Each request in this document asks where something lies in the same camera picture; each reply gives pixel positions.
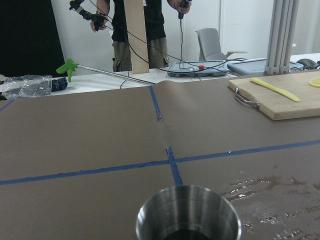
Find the cutting board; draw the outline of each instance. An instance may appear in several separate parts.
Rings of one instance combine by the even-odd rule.
[[[272,120],[285,120],[320,116],[320,88],[309,85],[309,81],[320,78],[320,71],[263,76],[259,79],[277,88],[296,95],[300,102],[250,82],[250,78],[229,80],[229,87],[252,102],[259,102],[259,110]]]

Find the green grabber handle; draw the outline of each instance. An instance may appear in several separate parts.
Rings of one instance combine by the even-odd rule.
[[[74,72],[76,70],[78,63],[75,63],[71,58],[68,58],[65,62],[65,64],[63,64],[61,67],[59,67],[56,72],[58,74],[63,74],[66,71],[69,70],[68,72],[68,82],[71,83],[71,76],[72,76],[72,72]]]

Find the lemon slice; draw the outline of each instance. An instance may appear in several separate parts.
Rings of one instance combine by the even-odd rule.
[[[315,78],[315,79],[311,79],[309,81],[309,85],[312,87],[320,88],[320,77]]]

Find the metal cup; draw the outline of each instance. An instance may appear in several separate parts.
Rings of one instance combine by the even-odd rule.
[[[208,188],[182,185],[161,190],[141,207],[139,240],[240,240],[234,207]]]

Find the person's hand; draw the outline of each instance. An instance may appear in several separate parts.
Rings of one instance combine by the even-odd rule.
[[[178,11],[178,13],[187,14],[190,11],[190,7],[192,2],[189,1],[187,7],[181,7],[182,0],[175,1],[174,7]]]
[[[106,22],[108,21],[108,18],[106,18],[105,20],[103,20],[103,25],[101,27],[99,27],[99,30],[104,30],[106,29]],[[90,26],[91,26],[91,29],[92,31],[95,33],[96,32],[96,27],[95,27],[95,22],[94,21],[91,21],[90,22]]]

